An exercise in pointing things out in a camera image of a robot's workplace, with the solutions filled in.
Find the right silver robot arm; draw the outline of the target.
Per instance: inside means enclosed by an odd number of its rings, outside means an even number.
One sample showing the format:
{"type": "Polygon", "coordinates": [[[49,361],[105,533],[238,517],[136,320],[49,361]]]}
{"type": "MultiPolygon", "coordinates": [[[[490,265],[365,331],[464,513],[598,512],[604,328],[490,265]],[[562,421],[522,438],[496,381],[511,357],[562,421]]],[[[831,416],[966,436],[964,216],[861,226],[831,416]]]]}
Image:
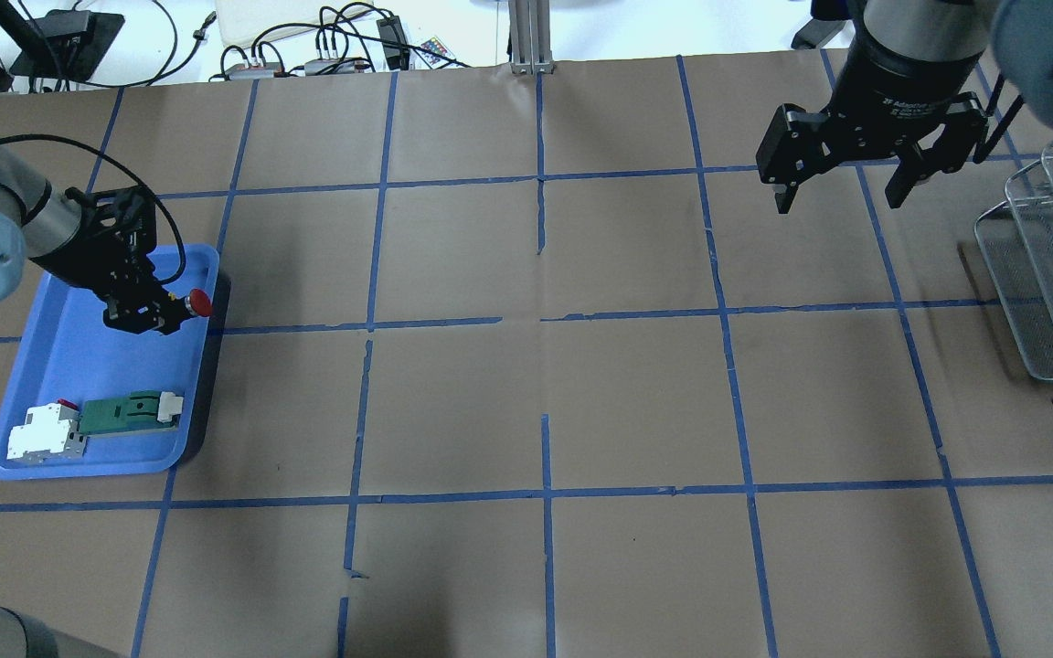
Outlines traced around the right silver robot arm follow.
{"type": "Polygon", "coordinates": [[[891,208],[936,174],[981,163],[1012,117],[1053,129],[1053,1],[814,1],[854,36],[830,101],[778,107],[756,153],[779,213],[812,176],[898,159],[891,208]]]}

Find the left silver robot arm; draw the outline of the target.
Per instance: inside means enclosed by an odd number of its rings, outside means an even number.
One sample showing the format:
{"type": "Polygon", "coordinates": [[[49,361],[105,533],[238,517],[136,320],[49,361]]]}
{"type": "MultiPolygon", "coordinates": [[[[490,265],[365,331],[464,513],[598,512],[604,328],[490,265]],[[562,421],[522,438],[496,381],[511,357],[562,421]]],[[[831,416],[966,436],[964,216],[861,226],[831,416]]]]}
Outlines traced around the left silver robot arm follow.
{"type": "Polygon", "coordinates": [[[191,318],[208,317],[208,295],[170,292],[151,260],[162,200],[139,179],[130,187],[87,193],[55,188],[16,154],[13,144],[45,142],[44,133],[0,138],[0,302],[15,292],[27,262],[103,303],[101,319],[131,334],[172,334],[191,318]]]}

